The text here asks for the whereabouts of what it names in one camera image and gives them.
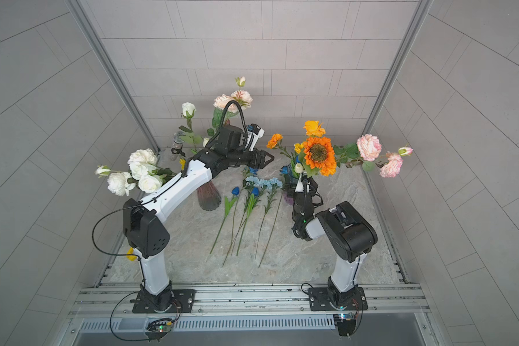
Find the dark blue rose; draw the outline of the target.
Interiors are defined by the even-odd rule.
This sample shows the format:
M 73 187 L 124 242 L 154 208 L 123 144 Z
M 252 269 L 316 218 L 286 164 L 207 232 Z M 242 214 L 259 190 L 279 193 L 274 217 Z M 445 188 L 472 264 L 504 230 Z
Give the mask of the dark blue rose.
M 257 176 L 257 170 L 253 170 L 249 167 L 247 168 L 244 168 L 243 171 L 242 171 L 242 174 L 243 174 L 243 178 L 245 179 L 246 177 L 249 177 L 249 176 Z M 242 183 L 242 189 L 240 190 L 240 196 L 239 196 L 239 201 L 234 205 L 234 214 L 233 214 L 233 219 L 232 219 L 232 235 L 231 235 L 231 241 L 230 241 L 230 244 L 229 244 L 229 249 L 227 250 L 227 253 L 226 253 L 226 256 L 225 256 L 225 259 L 223 261 L 223 265 L 225 265 L 229 255 L 232 253 L 233 251 L 233 247 L 234 247 L 234 244 L 236 242 L 236 236 L 237 236 L 237 233 L 239 231 L 239 227 L 240 227 L 240 223 L 237 223 L 237 214 L 239 213 L 238 210 L 239 210 L 239 204 L 242 202 L 244 205 L 246 205 L 246 201 L 247 201 L 247 191 L 246 189 L 244 188 L 244 183 Z

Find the light blue carnation stem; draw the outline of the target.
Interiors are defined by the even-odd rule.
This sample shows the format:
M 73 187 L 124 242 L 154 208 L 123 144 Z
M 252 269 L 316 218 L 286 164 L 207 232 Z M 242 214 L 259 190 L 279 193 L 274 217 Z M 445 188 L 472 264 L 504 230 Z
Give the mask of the light blue carnation stem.
M 239 254 L 246 224 L 259 200 L 259 181 L 260 180 L 255 173 L 247 174 L 244 180 L 243 188 L 246 190 L 245 207 L 243 209 L 242 220 L 239 224 L 239 228 L 236 232 L 236 235 L 232 239 L 232 245 L 237 248 L 237 254 Z
M 260 195 L 259 195 L 259 198 L 258 198 L 258 201 L 257 201 L 257 204 L 258 204 L 258 202 L 260 201 L 261 197 L 264 195 L 265 191 L 268 188 L 268 181 L 260 179 L 260 178 L 258 178 L 256 176 L 249 176 L 249 177 L 246 177 L 244 179 L 243 183 L 244 183 L 244 188 L 247 191 L 247 197 L 249 195 L 250 190 L 252 190 L 253 187 L 259 187 Z

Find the light blue carnation vase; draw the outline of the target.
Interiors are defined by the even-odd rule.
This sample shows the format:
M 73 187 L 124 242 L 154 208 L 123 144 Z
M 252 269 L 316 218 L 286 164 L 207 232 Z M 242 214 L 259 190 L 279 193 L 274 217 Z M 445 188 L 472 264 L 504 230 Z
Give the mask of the light blue carnation vase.
M 259 227 L 260 229 L 257 234 L 255 258 L 257 258 L 257 253 L 258 253 L 259 243 L 260 243 L 259 241 L 261 238 L 262 228 L 263 228 L 263 224 L 265 223 L 266 216 L 269 213 L 270 209 L 272 208 L 272 203 L 275 199 L 276 194 L 278 193 L 278 190 L 281 190 L 283 187 L 283 182 L 276 177 L 271 178 L 267 181 L 268 181 L 268 188 L 264 193 L 264 195 L 267 196 L 267 201 L 265 202 L 265 205 L 264 205 L 264 213 L 263 213 L 262 221 L 261 221 L 261 224 Z

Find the dark red glass vase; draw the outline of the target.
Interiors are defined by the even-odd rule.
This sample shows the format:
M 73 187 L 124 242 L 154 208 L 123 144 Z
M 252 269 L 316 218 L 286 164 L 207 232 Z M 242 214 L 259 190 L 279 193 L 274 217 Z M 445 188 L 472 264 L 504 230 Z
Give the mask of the dark red glass vase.
M 206 211 L 216 210 L 221 204 L 221 195 L 213 181 L 200 186 L 197 190 L 199 206 Z

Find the pink roses stem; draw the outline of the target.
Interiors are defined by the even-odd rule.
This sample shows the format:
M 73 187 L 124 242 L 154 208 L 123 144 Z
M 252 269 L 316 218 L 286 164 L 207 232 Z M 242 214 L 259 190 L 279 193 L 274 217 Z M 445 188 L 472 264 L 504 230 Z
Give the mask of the pink roses stem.
M 414 153 L 412 147 L 403 146 L 395 152 L 384 154 L 379 138 L 371 134 L 361 136 L 352 144 L 333 146 L 333 149 L 338 167 L 361 167 L 365 172 L 378 169 L 379 175 L 383 178 L 398 176 L 404 164 L 403 157 L 409 157 Z

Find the white rose bouquet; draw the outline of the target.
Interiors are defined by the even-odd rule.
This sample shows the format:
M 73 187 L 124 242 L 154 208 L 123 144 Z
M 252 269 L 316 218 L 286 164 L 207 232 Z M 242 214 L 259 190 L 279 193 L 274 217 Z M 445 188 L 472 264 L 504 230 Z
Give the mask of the white rose bouquet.
M 114 195 L 129 196 L 136 188 L 151 194 L 175 176 L 171 169 L 161 168 L 157 164 L 158 157 L 151 149 L 140 149 L 129 156 L 127 172 L 113 171 L 102 165 L 95 170 L 95 174 L 107 178 L 108 190 Z

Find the blue purple glass vase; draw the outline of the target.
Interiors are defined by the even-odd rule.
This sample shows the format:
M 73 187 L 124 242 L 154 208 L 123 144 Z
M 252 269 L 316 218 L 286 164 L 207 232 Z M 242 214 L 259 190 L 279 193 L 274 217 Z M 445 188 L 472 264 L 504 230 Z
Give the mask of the blue purple glass vase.
M 295 178 L 291 173 L 284 174 L 283 176 L 283 199 L 288 205 L 294 204 L 294 193 L 298 179 Z

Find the dark blue rose vase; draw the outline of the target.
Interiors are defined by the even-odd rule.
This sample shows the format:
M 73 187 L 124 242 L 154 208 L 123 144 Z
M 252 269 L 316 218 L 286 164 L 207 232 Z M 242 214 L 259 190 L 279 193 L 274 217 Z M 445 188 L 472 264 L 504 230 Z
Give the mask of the dark blue rose vase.
M 281 180 L 283 182 L 283 176 L 284 174 L 289 174 L 291 173 L 291 169 L 288 167 L 288 166 L 284 166 L 280 169 L 280 178 L 279 180 Z M 272 221 L 272 225 L 271 225 L 271 229 L 270 229 L 270 232 L 269 232 L 269 235 L 268 235 L 268 239 L 265 243 L 265 248 L 263 250 L 263 253 L 262 253 L 262 256 L 261 256 L 261 260 L 260 260 L 260 264 L 258 265 L 258 267 L 260 267 L 265 259 L 265 256 L 268 252 L 268 249 L 269 249 L 269 246 L 270 246 L 270 243 L 271 243 L 271 239 L 273 237 L 273 234 L 275 232 L 275 227 L 277 225 L 277 222 L 278 222 L 278 215 L 280 213 L 280 209 L 281 209 L 281 205 L 282 205 L 282 201 L 283 201 L 283 190 L 278 190 L 278 193 L 276 194 L 275 197 L 278 197 L 278 201 L 277 201 L 277 204 L 276 204 L 276 209 L 275 209 L 275 216 L 273 217 L 273 221 Z

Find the small blue tulip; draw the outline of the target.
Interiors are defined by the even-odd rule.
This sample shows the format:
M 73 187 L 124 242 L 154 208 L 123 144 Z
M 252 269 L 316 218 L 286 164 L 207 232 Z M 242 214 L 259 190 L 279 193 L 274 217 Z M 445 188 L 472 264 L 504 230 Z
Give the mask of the small blue tulip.
M 214 251 L 214 249 L 216 247 L 216 244 L 217 244 L 217 242 L 219 240 L 219 237 L 221 235 L 221 231 L 223 229 L 225 221 L 228 218 L 228 216 L 229 216 L 231 210 L 233 209 L 234 205 L 239 201 L 239 196 L 240 196 L 240 188 L 239 187 L 234 187 L 233 190 L 232 190 L 232 196 L 230 198 L 225 197 L 225 199 L 224 199 L 223 219 L 222 219 L 221 225 L 219 227 L 218 233 L 216 235 L 216 238 L 215 238 L 215 240 L 213 242 L 212 248 L 210 249 L 210 254 L 213 253 L 213 251 Z

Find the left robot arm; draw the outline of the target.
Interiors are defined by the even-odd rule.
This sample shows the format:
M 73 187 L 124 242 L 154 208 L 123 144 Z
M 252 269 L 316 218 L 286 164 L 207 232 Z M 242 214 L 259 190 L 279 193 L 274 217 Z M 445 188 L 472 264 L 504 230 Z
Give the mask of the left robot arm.
M 205 148 L 186 161 L 181 173 L 140 202 L 131 199 L 124 204 L 123 233 L 134 248 L 144 278 L 141 298 L 154 311 L 167 311 L 174 300 L 165 269 L 164 249 L 170 234 L 164 223 L 180 203 L 229 167 L 246 165 L 261 170 L 271 163 L 273 155 L 255 148 L 263 134 L 258 125 L 246 125 L 237 101 L 228 102 L 218 130 Z

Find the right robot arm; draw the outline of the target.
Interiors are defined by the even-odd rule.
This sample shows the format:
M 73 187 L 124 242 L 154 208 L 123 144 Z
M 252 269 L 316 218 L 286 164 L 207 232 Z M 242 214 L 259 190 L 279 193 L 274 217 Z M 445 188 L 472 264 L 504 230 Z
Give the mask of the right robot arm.
M 316 212 L 324 204 L 315 203 L 319 197 L 318 184 L 304 174 L 298 178 L 284 176 L 283 190 L 293 199 L 291 228 L 294 236 L 311 241 L 321 236 L 329 239 L 337 260 L 327 281 L 327 297 L 336 310 L 346 308 L 367 309 L 365 294 L 358 285 L 358 272 L 367 254 L 377 243 L 373 226 L 347 201 Z

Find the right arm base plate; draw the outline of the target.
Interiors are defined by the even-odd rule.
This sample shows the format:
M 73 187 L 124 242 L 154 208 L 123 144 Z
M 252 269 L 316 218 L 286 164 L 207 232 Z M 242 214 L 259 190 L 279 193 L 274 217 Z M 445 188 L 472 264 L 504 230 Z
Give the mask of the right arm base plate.
M 306 292 L 312 311 L 368 310 L 366 294 L 360 286 L 355 286 L 344 293 L 332 287 L 310 287 Z

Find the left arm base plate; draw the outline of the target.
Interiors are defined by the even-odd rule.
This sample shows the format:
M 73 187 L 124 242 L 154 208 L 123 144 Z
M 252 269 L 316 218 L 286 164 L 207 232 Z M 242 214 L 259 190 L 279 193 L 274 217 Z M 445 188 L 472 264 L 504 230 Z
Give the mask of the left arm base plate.
M 167 290 L 158 296 L 140 290 L 136 298 L 131 299 L 134 314 L 186 314 L 193 308 L 196 291 L 192 289 Z

